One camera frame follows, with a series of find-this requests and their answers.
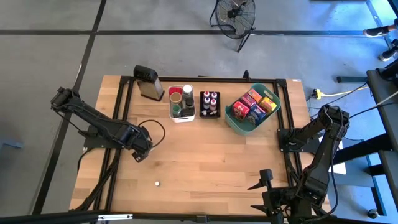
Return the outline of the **orange cereal box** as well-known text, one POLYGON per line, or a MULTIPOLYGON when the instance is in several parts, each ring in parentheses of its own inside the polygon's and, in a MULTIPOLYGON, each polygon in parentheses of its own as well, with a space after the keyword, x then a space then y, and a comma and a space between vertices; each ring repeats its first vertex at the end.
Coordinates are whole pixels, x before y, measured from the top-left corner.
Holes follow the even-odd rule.
POLYGON ((260 103, 262 100, 262 96, 253 88, 248 91, 248 95, 254 99, 256 103, 260 103))

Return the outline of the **yellow cereal box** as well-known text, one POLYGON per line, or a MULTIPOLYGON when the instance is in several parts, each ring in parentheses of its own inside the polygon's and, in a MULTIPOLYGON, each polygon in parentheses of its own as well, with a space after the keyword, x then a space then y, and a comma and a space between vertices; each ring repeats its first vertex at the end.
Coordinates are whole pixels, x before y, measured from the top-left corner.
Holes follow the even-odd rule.
POLYGON ((258 104, 267 114, 273 112, 277 104, 274 103, 269 97, 265 96, 258 104))

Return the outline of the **small black mesh basket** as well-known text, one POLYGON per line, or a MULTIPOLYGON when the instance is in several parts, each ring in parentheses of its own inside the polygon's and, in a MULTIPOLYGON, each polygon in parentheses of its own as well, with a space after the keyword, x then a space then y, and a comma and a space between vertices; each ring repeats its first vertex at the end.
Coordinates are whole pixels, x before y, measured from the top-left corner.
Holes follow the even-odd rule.
POLYGON ((210 110, 210 108, 209 108, 208 110, 206 110, 207 111, 207 115, 206 116, 202 115, 202 111, 204 111, 205 109, 203 108, 203 99, 204 99, 203 94, 204 94, 204 91, 201 91, 200 92, 200 117, 208 118, 208 119, 217 119, 217 118, 219 118, 221 116, 221 93, 218 92, 218 91, 209 91, 209 92, 210 92, 209 98, 210 99, 215 99, 217 101, 217 108, 216 108, 217 114, 211 115, 210 113, 212 112, 212 110, 210 110), (217 95, 218 95, 217 98, 212 98, 211 97, 211 94, 213 92, 217 93, 217 95))

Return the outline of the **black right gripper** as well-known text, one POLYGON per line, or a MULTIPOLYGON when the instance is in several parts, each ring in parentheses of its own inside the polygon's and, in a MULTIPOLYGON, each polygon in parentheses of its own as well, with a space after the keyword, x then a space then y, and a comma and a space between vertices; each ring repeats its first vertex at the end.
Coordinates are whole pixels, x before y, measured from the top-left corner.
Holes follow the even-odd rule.
POLYGON ((296 203, 298 187, 277 187, 272 188, 273 179, 270 169, 259 171, 259 181, 248 190, 265 187, 267 191, 262 193, 264 205, 251 205, 252 208, 264 212, 271 219, 271 224, 283 224, 283 209, 286 205, 292 209, 292 214, 287 218, 288 224, 300 224, 300 219, 295 216, 293 207, 296 203))

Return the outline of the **metal box grater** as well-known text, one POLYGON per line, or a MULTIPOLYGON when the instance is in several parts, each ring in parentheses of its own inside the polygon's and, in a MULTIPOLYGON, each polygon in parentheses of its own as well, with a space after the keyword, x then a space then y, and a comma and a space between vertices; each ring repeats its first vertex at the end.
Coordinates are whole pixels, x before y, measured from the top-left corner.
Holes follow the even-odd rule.
POLYGON ((157 72, 142 65, 136 65, 133 70, 141 96, 155 101, 161 101, 164 89, 161 85, 157 72))

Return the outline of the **black aluminium crossbeam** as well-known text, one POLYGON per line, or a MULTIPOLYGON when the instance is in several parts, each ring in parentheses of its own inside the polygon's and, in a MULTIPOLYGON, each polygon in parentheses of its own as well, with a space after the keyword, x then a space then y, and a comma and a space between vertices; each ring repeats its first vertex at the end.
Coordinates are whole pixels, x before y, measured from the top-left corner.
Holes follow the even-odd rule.
MULTIPOLYGON (((99 215, 108 214, 133 214, 129 220, 180 220, 195 223, 208 222, 271 222, 266 216, 247 215, 181 215, 181 214, 156 214, 156 213, 108 213, 104 210, 69 211, 62 213, 46 213, 36 215, 23 215, 15 217, 0 217, 0 224, 81 224, 98 222, 99 215)), ((328 217, 317 221, 300 221, 300 224, 385 224, 379 222, 366 222, 344 218, 328 217)))

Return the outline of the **silver metal bracket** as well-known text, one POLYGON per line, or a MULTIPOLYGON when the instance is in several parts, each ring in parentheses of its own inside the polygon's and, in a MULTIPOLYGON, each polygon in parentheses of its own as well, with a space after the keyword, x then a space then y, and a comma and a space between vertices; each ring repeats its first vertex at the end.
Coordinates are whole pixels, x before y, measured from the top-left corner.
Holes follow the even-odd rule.
POLYGON ((108 215, 99 215, 98 221, 105 222, 105 221, 113 221, 113 220, 128 220, 133 219, 133 214, 108 214, 108 215))

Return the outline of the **black metal workstation frame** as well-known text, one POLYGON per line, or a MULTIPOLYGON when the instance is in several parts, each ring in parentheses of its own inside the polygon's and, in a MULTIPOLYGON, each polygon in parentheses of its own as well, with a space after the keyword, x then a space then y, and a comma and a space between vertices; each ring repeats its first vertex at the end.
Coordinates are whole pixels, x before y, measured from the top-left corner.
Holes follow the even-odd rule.
POLYGON ((366 171, 371 177, 386 176, 398 211, 398 59, 386 68, 368 70, 366 77, 386 132, 340 150, 335 163, 378 153, 381 163, 366 171))

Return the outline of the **black aluminium table frame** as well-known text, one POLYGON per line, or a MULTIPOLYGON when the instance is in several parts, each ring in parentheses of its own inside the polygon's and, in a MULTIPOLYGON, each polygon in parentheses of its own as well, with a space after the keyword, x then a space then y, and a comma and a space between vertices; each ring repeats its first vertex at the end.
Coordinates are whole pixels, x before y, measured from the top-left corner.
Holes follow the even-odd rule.
POLYGON ((248 190, 259 180, 259 171, 271 169, 273 184, 285 187, 292 182, 286 160, 299 169, 313 157, 284 153, 277 140, 278 129, 308 123, 302 83, 284 79, 262 83, 280 96, 282 106, 271 120, 242 136, 227 125, 224 115, 175 123, 167 96, 153 101, 140 95, 132 78, 104 76, 96 109, 111 116, 119 106, 118 116, 142 123, 156 148, 142 162, 123 150, 116 174, 104 186, 95 208, 113 213, 265 216, 251 207, 262 203, 261 189, 248 190))

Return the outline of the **black floor fan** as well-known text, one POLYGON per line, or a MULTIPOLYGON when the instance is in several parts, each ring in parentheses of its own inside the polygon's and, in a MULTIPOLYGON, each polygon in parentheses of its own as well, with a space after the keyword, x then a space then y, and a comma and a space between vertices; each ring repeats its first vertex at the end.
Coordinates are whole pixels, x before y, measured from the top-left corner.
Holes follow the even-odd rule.
POLYGON ((216 0, 209 18, 211 27, 218 27, 230 39, 240 40, 237 53, 241 51, 254 33, 256 3, 254 0, 216 0))

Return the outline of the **green plastic bin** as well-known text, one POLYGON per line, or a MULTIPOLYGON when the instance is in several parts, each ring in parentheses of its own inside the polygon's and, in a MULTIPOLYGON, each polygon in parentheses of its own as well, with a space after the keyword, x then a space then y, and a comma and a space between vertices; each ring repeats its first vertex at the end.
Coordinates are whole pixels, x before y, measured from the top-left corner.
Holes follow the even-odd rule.
POLYGON ((245 92, 241 92, 241 94, 236 97, 234 101, 224 107, 224 118, 228 126, 235 133, 242 136, 247 136, 253 133, 255 130, 259 129, 268 120, 271 120, 274 114, 279 112, 280 107, 280 98, 273 92, 273 88, 268 88, 263 83, 253 83, 250 88, 248 88, 245 92), (262 97, 268 97, 273 103, 276 104, 276 108, 270 113, 267 113, 266 116, 262 120, 260 120, 257 125, 248 121, 246 118, 240 121, 233 116, 233 105, 240 99, 240 97, 242 97, 251 89, 257 91, 262 97))

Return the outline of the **blue Frosted Flakes cereal box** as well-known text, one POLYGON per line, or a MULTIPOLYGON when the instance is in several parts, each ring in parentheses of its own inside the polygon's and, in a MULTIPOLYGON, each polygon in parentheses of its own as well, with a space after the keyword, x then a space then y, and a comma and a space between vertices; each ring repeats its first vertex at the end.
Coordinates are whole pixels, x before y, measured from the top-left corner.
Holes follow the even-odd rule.
POLYGON ((246 119, 255 126, 259 126, 266 118, 266 112, 258 105, 253 105, 246 115, 246 119))

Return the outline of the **pink cereal box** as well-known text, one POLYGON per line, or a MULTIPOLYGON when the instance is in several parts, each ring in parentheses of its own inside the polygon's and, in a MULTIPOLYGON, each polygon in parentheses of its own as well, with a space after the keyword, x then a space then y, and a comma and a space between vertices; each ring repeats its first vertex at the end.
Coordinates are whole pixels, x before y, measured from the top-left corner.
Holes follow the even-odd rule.
POLYGON ((254 100, 250 95, 245 93, 242 97, 240 97, 240 102, 247 106, 248 108, 252 108, 257 104, 256 100, 254 100))

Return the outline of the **red Froot Loops cereal box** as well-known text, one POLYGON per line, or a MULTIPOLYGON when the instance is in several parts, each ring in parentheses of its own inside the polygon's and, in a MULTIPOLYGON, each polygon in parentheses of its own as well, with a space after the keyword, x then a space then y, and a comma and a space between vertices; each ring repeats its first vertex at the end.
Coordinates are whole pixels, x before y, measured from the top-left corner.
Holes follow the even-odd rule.
POLYGON ((244 120, 248 112, 249 108, 240 101, 236 101, 232 105, 232 115, 238 121, 244 120))

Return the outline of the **white paper sign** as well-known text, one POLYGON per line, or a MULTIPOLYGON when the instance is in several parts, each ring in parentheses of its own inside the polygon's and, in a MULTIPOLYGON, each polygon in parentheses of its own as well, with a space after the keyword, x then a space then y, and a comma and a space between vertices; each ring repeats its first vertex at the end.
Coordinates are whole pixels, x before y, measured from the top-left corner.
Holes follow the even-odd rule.
MULTIPOLYGON (((343 141, 340 141, 337 150, 343 149, 343 141)), ((346 165, 344 162, 336 164, 333 163, 333 170, 336 174, 346 175, 346 165)))

